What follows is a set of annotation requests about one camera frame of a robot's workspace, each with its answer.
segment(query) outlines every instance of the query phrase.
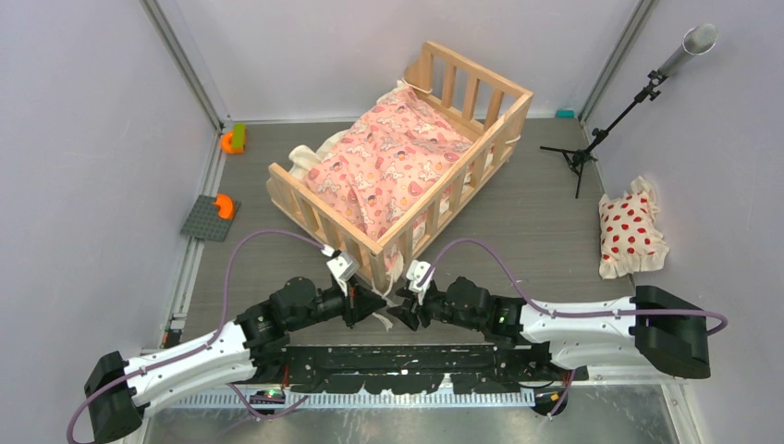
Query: white cable tie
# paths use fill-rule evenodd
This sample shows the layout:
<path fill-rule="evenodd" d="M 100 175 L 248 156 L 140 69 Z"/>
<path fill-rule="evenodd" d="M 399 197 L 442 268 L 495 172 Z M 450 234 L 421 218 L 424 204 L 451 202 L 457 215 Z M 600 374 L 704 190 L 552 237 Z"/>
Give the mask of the white cable tie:
<path fill-rule="evenodd" d="M 433 88 L 431 88 L 429 90 L 423 90 L 422 88 L 420 88 L 420 87 L 418 87 L 416 85 L 412 85 L 412 84 L 408 83 L 405 79 L 400 79 L 400 80 L 403 81 L 403 84 L 411 86 L 411 88 L 413 88 L 413 89 L 415 89 L 415 90 L 417 90 L 417 91 L 419 91 L 421 93 L 429 94 L 429 93 L 433 92 Z"/>
<path fill-rule="evenodd" d="M 326 257 L 332 257 L 332 255 L 335 254 L 335 249 L 327 244 L 324 244 L 324 248 L 321 250 L 321 253 Z"/>

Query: pink bedding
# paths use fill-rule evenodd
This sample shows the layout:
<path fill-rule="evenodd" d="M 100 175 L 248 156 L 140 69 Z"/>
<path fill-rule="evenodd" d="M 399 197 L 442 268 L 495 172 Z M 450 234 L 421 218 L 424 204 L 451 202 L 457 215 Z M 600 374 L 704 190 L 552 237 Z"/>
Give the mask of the pink bedding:
<path fill-rule="evenodd" d="M 410 86 L 382 97 L 303 180 L 378 240 L 472 143 Z"/>

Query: orange lego piece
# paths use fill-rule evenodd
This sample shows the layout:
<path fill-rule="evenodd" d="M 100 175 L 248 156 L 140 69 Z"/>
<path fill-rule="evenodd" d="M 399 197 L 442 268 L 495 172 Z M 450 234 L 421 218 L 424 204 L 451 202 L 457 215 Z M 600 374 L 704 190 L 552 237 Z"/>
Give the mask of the orange lego piece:
<path fill-rule="evenodd" d="M 226 154 L 242 154 L 245 153 L 245 143 L 238 146 L 237 143 L 232 143 L 234 139 L 234 131 L 227 131 L 221 138 L 221 149 Z"/>
<path fill-rule="evenodd" d="M 215 196 L 213 205 L 218 207 L 218 217 L 222 219 L 234 218 L 234 203 L 225 194 Z"/>

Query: microphone stand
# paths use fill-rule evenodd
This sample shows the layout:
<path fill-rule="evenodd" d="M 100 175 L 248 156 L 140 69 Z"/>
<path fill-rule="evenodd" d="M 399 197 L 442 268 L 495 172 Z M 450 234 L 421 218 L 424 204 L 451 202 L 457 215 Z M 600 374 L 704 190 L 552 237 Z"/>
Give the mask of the microphone stand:
<path fill-rule="evenodd" d="M 661 93 L 656 88 L 662 84 L 664 80 L 667 79 L 667 76 L 663 75 L 659 70 L 651 71 L 648 73 L 648 85 L 645 86 L 637 95 L 634 96 L 634 102 L 631 105 L 627 106 L 626 109 L 620 113 L 620 116 L 616 117 L 613 120 L 613 123 L 610 124 L 607 129 L 599 129 L 594 128 L 591 132 L 594 135 L 594 141 L 588 145 L 587 148 L 583 150 L 562 150 L 560 148 L 551 148 L 549 146 L 540 146 L 540 149 L 546 151 L 554 151 L 556 153 L 561 153 L 566 159 L 566 163 L 569 166 L 569 169 L 577 175 L 577 192 L 574 193 L 574 198 L 577 199 L 580 197 L 580 185 L 582 184 L 582 169 L 585 167 L 587 162 L 595 161 L 596 158 L 591 155 L 591 151 L 598 146 L 606 137 L 609 135 L 610 131 L 615 128 L 616 125 L 627 115 L 629 112 L 637 105 L 644 102 L 646 98 L 650 98 L 651 102 L 653 102 L 656 97 L 659 96 Z"/>

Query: red polka dot pillow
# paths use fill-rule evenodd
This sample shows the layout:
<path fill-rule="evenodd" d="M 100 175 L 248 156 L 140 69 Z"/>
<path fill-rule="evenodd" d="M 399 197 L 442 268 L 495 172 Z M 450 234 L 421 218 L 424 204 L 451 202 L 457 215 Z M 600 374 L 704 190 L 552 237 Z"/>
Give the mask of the red polka dot pillow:
<path fill-rule="evenodd" d="M 669 252 L 664 236 L 654 227 L 656 194 L 643 178 L 631 183 L 631 194 L 611 201 L 599 201 L 602 228 L 602 261 L 599 274 L 604 279 L 618 278 L 637 271 L 664 267 Z"/>

